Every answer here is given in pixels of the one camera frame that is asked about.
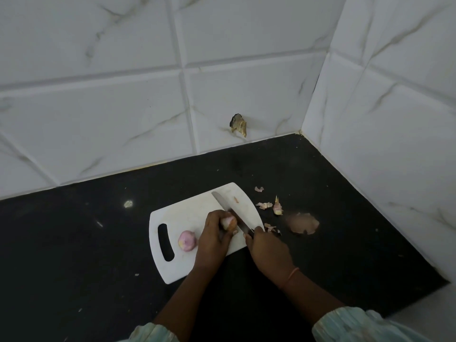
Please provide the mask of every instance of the sleeve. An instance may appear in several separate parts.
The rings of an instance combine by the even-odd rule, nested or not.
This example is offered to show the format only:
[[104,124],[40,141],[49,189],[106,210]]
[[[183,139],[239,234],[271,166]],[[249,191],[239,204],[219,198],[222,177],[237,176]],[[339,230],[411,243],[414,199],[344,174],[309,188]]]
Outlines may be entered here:
[[137,326],[124,342],[179,342],[177,337],[162,325],[147,323]]
[[431,342],[379,313],[359,307],[340,307],[323,316],[312,328],[316,342]]

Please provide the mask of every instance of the white cutting board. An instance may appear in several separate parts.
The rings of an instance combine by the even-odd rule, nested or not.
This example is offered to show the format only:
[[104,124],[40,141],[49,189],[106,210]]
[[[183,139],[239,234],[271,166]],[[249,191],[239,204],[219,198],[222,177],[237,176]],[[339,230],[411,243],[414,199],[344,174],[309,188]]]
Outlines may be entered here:
[[[199,239],[208,213],[222,209],[212,196],[213,191],[220,193],[250,228],[261,226],[264,229],[256,207],[234,182],[152,212],[149,220],[149,241],[152,257],[154,257],[155,265],[166,284],[187,276],[193,268],[198,247],[190,252],[184,252],[177,244],[177,240],[184,230],[194,232]],[[170,262],[163,258],[158,241],[158,226],[162,223],[167,225],[168,237],[174,252],[174,259]],[[232,238],[227,255],[245,247],[242,231],[239,227],[237,230],[238,233]]]

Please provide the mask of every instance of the bracelet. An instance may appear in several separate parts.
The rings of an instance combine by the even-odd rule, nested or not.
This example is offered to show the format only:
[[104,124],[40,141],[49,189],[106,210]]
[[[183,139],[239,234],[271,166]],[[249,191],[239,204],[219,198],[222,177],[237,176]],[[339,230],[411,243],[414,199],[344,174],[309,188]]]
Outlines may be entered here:
[[282,289],[285,287],[285,285],[288,283],[288,281],[290,280],[290,278],[291,278],[291,277],[294,275],[294,273],[295,273],[296,271],[298,271],[298,270],[299,270],[299,268],[294,268],[294,269],[293,269],[293,271],[290,273],[290,275],[288,276],[288,278],[286,279],[286,281],[279,287],[280,290],[282,290]]

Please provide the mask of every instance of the black countertop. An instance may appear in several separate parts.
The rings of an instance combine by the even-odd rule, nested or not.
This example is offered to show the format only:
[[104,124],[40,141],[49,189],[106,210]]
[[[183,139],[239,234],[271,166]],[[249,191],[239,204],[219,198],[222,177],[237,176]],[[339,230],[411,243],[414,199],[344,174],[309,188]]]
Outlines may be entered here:
[[[128,338],[182,281],[164,284],[154,265],[150,213],[229,182],[254,203],[278,195],[285,211],[320,221],[296,236],[260,210],[295,264],[347,305],[386,316],[447,283],[304,137],[288,135],[0,201],[4,338]],[[211,282],[192,339],[311,340],[310,328],[244,248]]]

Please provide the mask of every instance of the knife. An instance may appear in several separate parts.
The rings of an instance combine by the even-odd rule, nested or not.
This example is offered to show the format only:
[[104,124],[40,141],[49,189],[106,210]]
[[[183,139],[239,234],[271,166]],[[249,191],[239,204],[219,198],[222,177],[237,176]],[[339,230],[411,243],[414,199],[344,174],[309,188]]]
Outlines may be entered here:
[[225,198],[222,197],[222,195],[218,192],[212,192],[212,195],[214,196],[215,200],[218,201],[218,203],[222,206],[222,208],[231,213],[234,217],[237,219],[237,226],[241,228],[242,232],[244,234],[250,235],[250,237],[253,239],[254,238],[254,231],[250,229],[247,224],[239,217],[239,215],[233,210],[231,205],[225,200]]

